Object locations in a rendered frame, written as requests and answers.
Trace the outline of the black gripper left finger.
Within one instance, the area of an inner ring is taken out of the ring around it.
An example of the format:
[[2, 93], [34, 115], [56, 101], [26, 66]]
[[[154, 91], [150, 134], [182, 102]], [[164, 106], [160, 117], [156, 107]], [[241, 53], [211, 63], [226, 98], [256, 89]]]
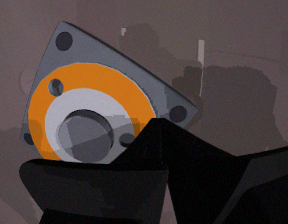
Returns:
[[112, 163], [31, 159], [20, 165], [19, 175], [43, 212], [48, 208], [159, 224], [169, 175], [161, 153], [161, 125], [149, 120]]

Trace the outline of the orange and grey round plate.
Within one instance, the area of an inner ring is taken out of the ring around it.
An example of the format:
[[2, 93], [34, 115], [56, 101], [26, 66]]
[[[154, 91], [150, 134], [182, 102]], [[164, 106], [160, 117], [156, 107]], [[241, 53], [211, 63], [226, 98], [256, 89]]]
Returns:
[[[54, 79], [64, 84], [63, 93], [52, 91]], [[39, 81], [28, 108], [28, 128], [43, 159], [83, 163], [69, 156], [59, 139], [64, 119], [79, 109], [99, 113], [113, 129], [111, 151], [93, 164], [112, 163], [132, 144], [123, 143], [120, 136], [129, 132], [137, 137], [149, 120], [156, 119], [147, 95], [132, 77], [101, 63], [67, 64]]]

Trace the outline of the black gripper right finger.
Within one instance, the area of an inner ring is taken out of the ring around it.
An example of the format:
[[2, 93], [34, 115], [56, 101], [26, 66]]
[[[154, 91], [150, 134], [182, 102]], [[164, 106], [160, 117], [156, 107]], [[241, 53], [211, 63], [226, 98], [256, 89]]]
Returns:
[[288, 175], [288, 147], [233, 156], [176, 123], [157, 120], [177, 224], [221, 224], [246, 189]]

